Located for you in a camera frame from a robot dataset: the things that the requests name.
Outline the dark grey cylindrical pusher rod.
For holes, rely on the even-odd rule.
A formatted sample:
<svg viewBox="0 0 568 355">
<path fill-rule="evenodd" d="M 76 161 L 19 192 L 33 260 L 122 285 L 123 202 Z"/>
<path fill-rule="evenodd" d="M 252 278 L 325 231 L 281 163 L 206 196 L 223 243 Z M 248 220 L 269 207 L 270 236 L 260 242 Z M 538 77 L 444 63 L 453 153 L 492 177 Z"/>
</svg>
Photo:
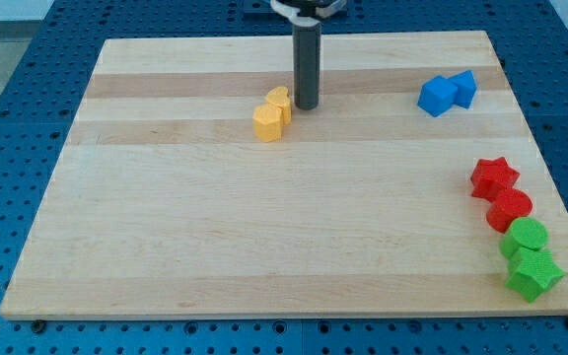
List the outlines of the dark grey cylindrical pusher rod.
<svg viewBox="0 0 568 355">
<path fill-rule="evenodd" d="M 294 102 L 302 110 L 312 110 L 319 104 L 320 36 L 321 23 L 293 26 Z"/>
</svg>

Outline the white tool mount bracket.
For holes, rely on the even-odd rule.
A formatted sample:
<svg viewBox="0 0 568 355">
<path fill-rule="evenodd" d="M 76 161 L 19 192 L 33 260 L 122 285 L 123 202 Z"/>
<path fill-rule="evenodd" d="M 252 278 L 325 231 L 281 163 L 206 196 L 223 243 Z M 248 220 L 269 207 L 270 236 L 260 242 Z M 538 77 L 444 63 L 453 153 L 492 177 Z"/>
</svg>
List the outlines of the white tool mount bracket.
<svg viewBox="0 0 568 355">
<path fill-rule="evenodd" d="M 298 27 L 313 27 L 343 10 L 347 0 L 270 0 L 271 9 Z"/>
</svg>

